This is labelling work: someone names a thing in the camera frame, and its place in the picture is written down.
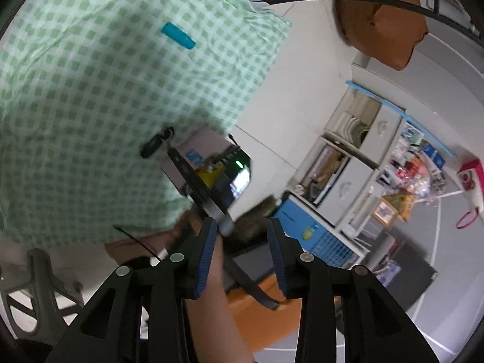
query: framed photo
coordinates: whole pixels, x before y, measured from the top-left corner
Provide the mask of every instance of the framed photo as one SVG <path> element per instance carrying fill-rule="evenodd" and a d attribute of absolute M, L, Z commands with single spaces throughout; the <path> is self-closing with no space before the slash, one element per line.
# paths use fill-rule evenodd
<path fill-rule="evenodd" d="M 389 228 L 398 216 L 398 211 L 390 202 L 382 198 L 371 215 L 384 227 Z"/>

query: black strap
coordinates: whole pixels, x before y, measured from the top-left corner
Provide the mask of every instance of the black strap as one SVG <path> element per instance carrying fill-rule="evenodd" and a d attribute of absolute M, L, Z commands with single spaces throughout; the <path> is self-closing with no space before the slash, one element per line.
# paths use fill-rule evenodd
<path fill-rule="evenodd" d="M 234 279 L 234 281 L 251 295 L 258 303 L 262 304 L 269 310 L 279 308 L 279 302 L 265 293 L 259 285 L 253 281 L 239 265 L 227 255 L 224 256 L 224 269 Z"/>

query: cabinet drawer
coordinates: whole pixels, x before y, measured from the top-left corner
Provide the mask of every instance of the cabinet drawer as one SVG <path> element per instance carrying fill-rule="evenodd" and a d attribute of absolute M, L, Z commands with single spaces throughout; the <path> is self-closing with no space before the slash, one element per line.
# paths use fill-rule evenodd
<path fill-rule="evenodd" d="M 319 205 L 318 213 L 330 224 L 336 225 L 358 197 L 372 172 L 373 170 L 369 166 L 352 157 Z"/>
<path fill-rule="evenodd" d="M 400 124 L 401 116 L 382 105 L 370 131 L 361 144 L 360 152 L 370 160 L 380 164 Z"/>

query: pink box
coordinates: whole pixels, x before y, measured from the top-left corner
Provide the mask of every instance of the pink box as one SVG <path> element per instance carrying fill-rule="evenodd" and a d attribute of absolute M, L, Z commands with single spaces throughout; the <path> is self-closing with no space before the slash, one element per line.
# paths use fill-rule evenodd
<path fill-rule="evenodd" d="M 456 224 L 457 229 L 464 229 L 477 219 L 480 212 L 484 211 L 484 170 L 481 161 L 476 159 L 465 163 L 457 175 L 464 188 L 464 195 L 470 204 L 470 210 Z M 464 224 L 464 220 L 471 213 L 474 218 Z"/>
<path fill-rule="evenodd" d="M 210 128 L 202 127 L 193 136 L 183 142 L 176 149 L 185 158 L 194 170 L 203 165 L 205 159 L 214 153 L 222 153 L 232 142 L 223 136 L 215 133 Z M 167 158 L 162 164 L 161 169 L 169 177 L 178 192 L 183 195 L 182 188 L 185 179 L 176 168 L 173 161 Z"/>

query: person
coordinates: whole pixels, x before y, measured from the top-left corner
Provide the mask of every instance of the person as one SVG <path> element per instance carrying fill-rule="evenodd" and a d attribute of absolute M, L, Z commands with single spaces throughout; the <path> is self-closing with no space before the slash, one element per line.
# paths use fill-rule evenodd
<path fill-rule="evenodd" d="M 171 231 L 140 240 L 160 252 L 181 235 L 181 225 L 185 222 L 190 223 L 195 233 L 200 232 L 202 220 L 192 212 L 187 212 Z M 105 248 L 118 265 L 151 256 L 145 248 L 132 240 L 109 243 Z M 198 300 L 185 301 L 195 353 L 199 363 L 254 363 L 252 353 L 236 326 L 223 288 L 223 256 L 222 238 L 218 236 L 207 286 L 202 296 Z"/>

